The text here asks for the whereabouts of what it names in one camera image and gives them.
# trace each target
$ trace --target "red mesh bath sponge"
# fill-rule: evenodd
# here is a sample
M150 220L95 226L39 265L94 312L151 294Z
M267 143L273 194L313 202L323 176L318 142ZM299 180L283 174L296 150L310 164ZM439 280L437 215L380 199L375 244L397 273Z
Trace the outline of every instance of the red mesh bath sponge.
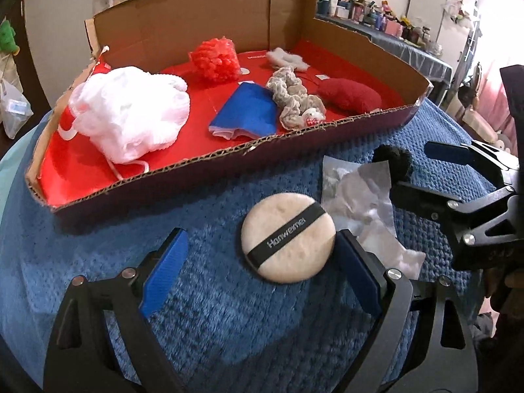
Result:
M323 80L316 93L324 103L332 103L353 114L365 114L382 106L382 98L376 91L346 78Z
M226 37L204 41L190 58L200 75L213 83L236 81L240 76L235 44Z

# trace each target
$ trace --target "black pom pom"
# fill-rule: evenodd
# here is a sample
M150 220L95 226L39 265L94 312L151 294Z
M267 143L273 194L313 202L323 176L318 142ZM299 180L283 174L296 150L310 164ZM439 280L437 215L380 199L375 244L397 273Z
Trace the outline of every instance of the black pom pom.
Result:
M409 182L413 173L411 153L407 149L381 144L373 152L372 162L388 161L391 184Z

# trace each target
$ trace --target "green toy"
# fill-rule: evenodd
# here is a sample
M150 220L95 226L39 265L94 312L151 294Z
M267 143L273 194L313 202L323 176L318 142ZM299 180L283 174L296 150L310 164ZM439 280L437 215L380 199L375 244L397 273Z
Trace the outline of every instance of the green toy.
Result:
M15 35L15 30L11 27L9 21L4 20L0 25L0 50L16 56L20 47L15 43Z

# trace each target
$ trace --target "corrugated cardboard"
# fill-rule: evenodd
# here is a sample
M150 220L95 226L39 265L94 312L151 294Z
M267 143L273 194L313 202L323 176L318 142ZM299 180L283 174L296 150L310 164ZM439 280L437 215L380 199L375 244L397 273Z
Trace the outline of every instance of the corrugated cardboard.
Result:
M188 52L202 41L227 36L237 52L290 49L300 39L311 41L394 88L407 106L375 114L324 123L279 137L254 140L226 151L214 152L111 187L70 204L60 213L96 214L116 203L135 205L171 191L275 162L278 155L305 153L337 141L370 134L407 123L416 113L428 81L400 59L371 44L365 37L314 18L316 0L129 0L86 21L88 40L97 55L109 46L105 60L113 67L134 65L150 72L188 60ZM33 154L26 180L36 199L45 198L38 174L49 139L74 86L87 78L86 70L58 100ZM137 200L130 202L129 197ZM64 207L52 208L62 210Z

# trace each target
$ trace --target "blue towel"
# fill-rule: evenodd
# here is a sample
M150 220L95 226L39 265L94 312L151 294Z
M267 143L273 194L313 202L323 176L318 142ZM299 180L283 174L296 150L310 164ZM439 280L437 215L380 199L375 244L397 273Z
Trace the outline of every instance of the blue towel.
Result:
M328 261L312 279L275 285L255 276L239 252L239 228L249 210L278 192L321 199L324 155L365 163L381 143L408 148L412 181L465 200L490 186L473 169L428 159L428 140L471 139L425 100L402 129L350 140L283 160L270 168L198 187L137 208L96 229L65 232L24 182L32 145L20 163L0 224L0 333L23 367L42 383L51 327L70 280L114 277L157 249L175 226L188 232L189 252L153 331L188 391L198 393L318 393L331 391L365 341L373 319L364 313L338 265ZM426 253L421 280L449 276L473 316L482 302L478 273L450 268L451 251L438 225L395 210L406 248ZM389 377L399 374L415 328L407 321ZM109 333L124 374L136 380L116 322Z
M209 125L214 136L251 139L277 132L278 107L271 91L255 83L241 83Z

